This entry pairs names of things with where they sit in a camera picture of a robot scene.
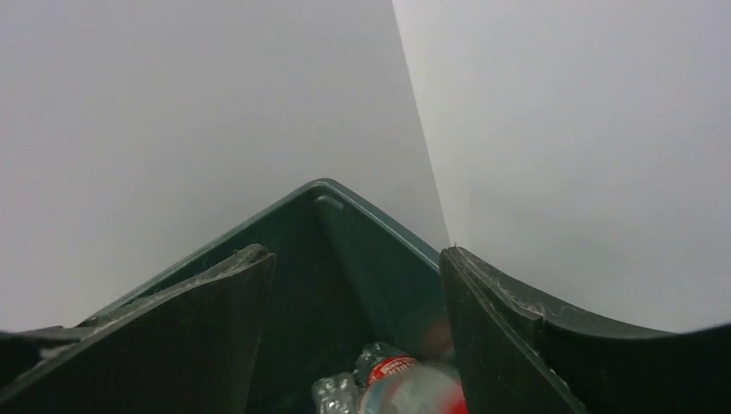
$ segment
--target bottle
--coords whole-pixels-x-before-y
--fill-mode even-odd
[[[351,373],[339,373],[315,381],[312,399],[317,414],[358,414],[360,390]]]
[[[367,388],[383,377],[402,373],[418,364],[419,361],[401,349],[375,342],[365,345],[355,361],[356,380],[361,387]]]
[[[467,414],[467,407],[455,372],[416,365],[374,381],[363,394],[358,413]]]

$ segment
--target wall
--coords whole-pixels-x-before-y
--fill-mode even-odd
[[[0,328],[73,324],[310,179],[447,244],[389,0],[0,5]]]
[[[453,242],[622,321],[731,319],[731,3],[394,5]]]

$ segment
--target red bottle label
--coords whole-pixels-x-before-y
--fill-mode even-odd
[[[368,375],[368,383],[365,385],[369,386],[373,382],[394,373],[402,373],[418,363],[419,361],[408,355],[396,355],[386,358],[371,370],[371,374]]]

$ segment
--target bottle label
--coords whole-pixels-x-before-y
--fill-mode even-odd
[[[396,355],[386,358],[371,370],[371,374],[368,375],[368,383],[365,385],[369,386],[383,377],[393,375],[394,373],[402,373],[418,363],[419,361],[408,355]]]

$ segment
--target gray wall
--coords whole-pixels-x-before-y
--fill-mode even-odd
[[[306,181],[447,233],[389,0],[0,5],[0,329],[71,324]]]
[[[453,242],[604,315],[731,320],[731,3],[394,0]]]

